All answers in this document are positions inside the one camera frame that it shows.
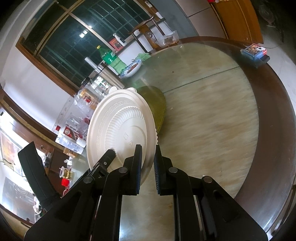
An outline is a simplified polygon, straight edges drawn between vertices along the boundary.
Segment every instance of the blue and white plate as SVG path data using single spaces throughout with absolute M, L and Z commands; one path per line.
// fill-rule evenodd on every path
M 131 67 L 135 64 L 138 64 L 131 72 L 128 73 L 128 71 L 131 69 Z M 141 67 L 142 65 L 142 60 L 137 59 L 134 62 L 132 62 L 129 66 L 127 66 L 124 71 L 121 73 L 121 75 L 119 76 L 121 79 L 125 79 L 128 77 L 133 76 Z

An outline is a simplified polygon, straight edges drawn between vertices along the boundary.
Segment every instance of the wooden cabinet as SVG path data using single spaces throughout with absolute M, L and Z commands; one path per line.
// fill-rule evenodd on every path
M 228 39 L 263 43 L 259 22 L 250 0 L 222 0 L 211 6 Z

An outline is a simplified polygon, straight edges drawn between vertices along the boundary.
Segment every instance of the glass bottle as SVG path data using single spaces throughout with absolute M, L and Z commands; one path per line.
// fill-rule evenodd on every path
M 111 49 L 102 48 L 100 45 L 97 47 L 100 52 L 101 58 L 110 65 L 119 74 L 126 68 L 126 64 L 111 51 Z

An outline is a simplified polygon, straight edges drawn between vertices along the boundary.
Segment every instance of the glass tabletop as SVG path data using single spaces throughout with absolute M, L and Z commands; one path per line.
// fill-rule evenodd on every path
M 251 167 L 258 138 L 256 100 L 236 61 L 214 47 L 181 44 L 152 55 L 124 84 L 136 89 L 148 86 L 148 96 L 164 95 L 166 102 L 149 105 L 164 115 L 158 132 L 162 155 L 190 176 L 213 177 L 235 197 Z M 77 178 L 87 168 L 86 159 L 73 160 Z M 172 198 L 157 195 L 151 171 L 138 196 L 123 197 L 120 240 L 173 240 L 173 236 Z

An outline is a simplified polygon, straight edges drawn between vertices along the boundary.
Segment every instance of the plate with food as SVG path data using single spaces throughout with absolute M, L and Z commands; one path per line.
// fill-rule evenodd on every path
M 124 71 L 121 73 L 119 76 L 121 79 L 128 78 L 133 76 L 140 68 L 142 65 L 142 60 L 137 59 L 133 61 L 129 66 L 127 66 Z

